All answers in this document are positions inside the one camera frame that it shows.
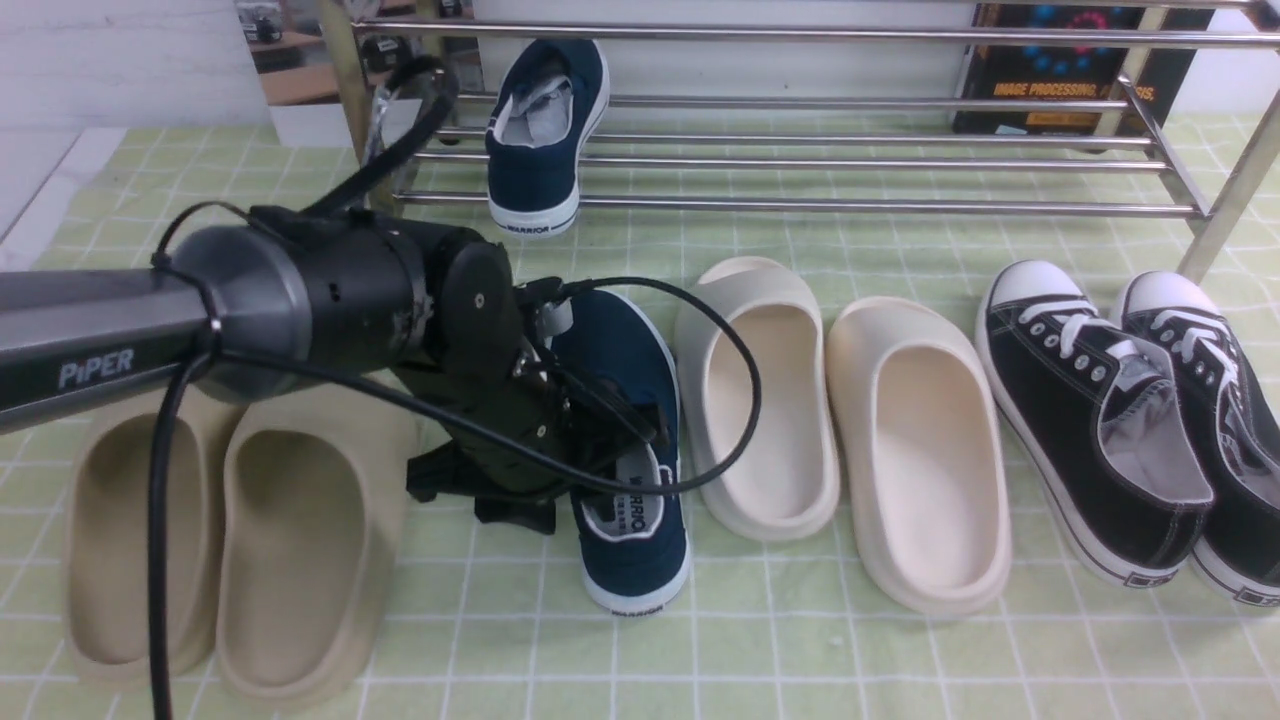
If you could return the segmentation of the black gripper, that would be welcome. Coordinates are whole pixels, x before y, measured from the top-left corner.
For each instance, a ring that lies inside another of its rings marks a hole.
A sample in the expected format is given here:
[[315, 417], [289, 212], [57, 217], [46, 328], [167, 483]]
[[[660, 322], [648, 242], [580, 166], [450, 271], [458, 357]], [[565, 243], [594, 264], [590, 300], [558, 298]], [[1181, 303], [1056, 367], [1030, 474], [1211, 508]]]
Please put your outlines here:
[[590, 477], [611, 478], [630, 451], [660, 438], [660, 405], [627, 398], [620, 380], [593, 375], [564, 356], [567, 334], [588, 325], [596, 297], [563, 281], [532, 281], [515, 291], [516, 350], [503, 377], [484, 379], [421, 357], [394, 368], [419, 401], [465, 420], [449, 441], [410, 461], [407, 488], [421, 503], [443, 496], [474, 501], [483, 524], [552, 536], [556, 501], [573, 479], [544, 457]]

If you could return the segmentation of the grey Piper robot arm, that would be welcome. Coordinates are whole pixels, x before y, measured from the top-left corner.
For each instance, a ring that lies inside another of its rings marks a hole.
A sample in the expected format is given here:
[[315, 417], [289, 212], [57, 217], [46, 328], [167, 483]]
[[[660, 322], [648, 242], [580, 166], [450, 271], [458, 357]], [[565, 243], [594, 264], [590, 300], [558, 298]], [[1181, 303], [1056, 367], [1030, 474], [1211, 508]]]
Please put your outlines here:
[[617, 495], [623, 483], [596, 474], [667, 447], [677, 420], [556, 357], [550, 338], [585, 306], [554, 278], [517, 284], [507, 251], [466, 227], [256, 206], [147, 268], [6, 272], [1, 306], [4, 432], [163, 388], [186, 366], [237, 405], [388, 370], [404, 407], [449, 434], [408, 461], [410, 495], [472, 498], [480, 521], [543, 534], [552, 500]]

